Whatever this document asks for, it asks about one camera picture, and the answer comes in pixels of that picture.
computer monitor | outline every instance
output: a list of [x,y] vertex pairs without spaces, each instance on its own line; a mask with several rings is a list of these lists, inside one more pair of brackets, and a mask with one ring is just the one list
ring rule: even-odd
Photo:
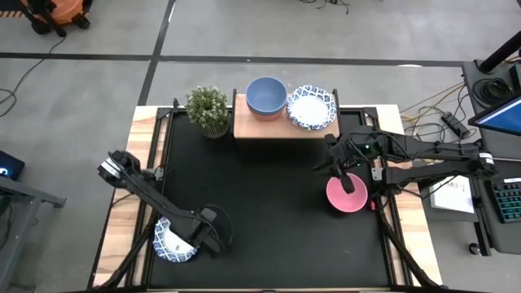
[[521,136],[521,92],[470,118],[469,125]]

patterned plate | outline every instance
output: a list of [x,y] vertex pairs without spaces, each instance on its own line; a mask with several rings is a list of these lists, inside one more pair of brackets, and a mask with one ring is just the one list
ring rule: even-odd
[[183,241],[179,236],[170,231],[169,219],[162,216],[154,229],[154,250],[157,255],[172,262],[183,262],[189,260],[197,252],[190,244]]
[[286,112],[294,125],[307,130],[324,129],[335,121],[335,98],[317,86],[302,85],[288,98]]

blue and white bowl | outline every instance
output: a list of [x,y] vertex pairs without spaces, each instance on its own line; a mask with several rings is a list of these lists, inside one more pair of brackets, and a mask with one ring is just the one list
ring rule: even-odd
[[197,253],[197,248],[192,247],[170,231],[170,221],[164,216],[155,223],[152,244],[155,253],[160,258],[175,263],[187,261]]
[[288,98],[286,112],[294,125],[307,130],[324,129],[336,119],[335,98],[317,86],[302,85]]

black stripe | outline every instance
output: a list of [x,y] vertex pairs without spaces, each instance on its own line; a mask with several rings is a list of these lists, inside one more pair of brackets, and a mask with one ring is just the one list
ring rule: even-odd
[[155,69],[157,68],[157,63],[161,54],[161,50],[163,50],[164,39],[166,38],[166,33],[169,30],[169,18],[170,15],[173,13],[173,4],[175,2],[176,0],[169,0],[169,4],[166,6],[166,11],[164,12],[163,16],[163,22],[161,23],[160,33],[157,36],[157,41],[155,41],[152,59],[150,61],[150,64],[148,65],[147,74],[145,75],[145,81],[143,82],[141,93],[139,94],[138,106],[147,105],[148,94],[150,93],[152,81],[154,80]]
[[63,59],[63,60],[113,60],[113,61],[148,61],[151,55],[114,55],[114,54],[47,54],[47,53],[7,53],[0,52],[0,58],[10,59]]
[[183,56],[161,55],[160,61],[187,63],[288,63],[288,64],[322,64],[322,65],[372,65],[399,66],[419,65],[422,67],[459,68],[463,61],[436,60],[400,60],[400,59],[332,59],[332,58],[301,58],[301,57],[248,57],[248,56]]

concrete floor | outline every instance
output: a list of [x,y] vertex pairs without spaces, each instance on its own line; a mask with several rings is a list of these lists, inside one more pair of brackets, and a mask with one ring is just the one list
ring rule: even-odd
[[[160,52],[461,61],[486,57],[521,27],[515,0],[348,2],[349,15],[332,5],[315,9],[320,1],[177,0]],[[55,53],[151,55],[167,3],[94,1],[91,29],[68,28]],[[0,19],[0,39],[0,52],[17,53],[45,53],[59,40],[34,34],[24,19]],[[36,62],[0,59],[0,88],[13,89]],[[47,60],[24,81],[13,111],[0,118],[0,149],[28,163],[22,182],[68,198],[63,210],[42,209],[17,270],[19,284],[36,284],[37,292],[86,287],[112,193],[95,169],[107,151],[125,146],[148,68],[149,61]],[[336,88],[343,104],[394,103],[405,109],[462,81],[461,74],[443,67],[159,62],[147,105],[169,105],[173,98],[184,103],[197,85],[241,92],[252,79],[273,76],[289,90],[304,83]],[[454,98],[440,107],[453,112]],[[468,99],[462,105],[472,116]],[[468,223],[429,221],[429,227],[445,285],[519,290],[521,256],[469,255],[466,246],[475,235]]]

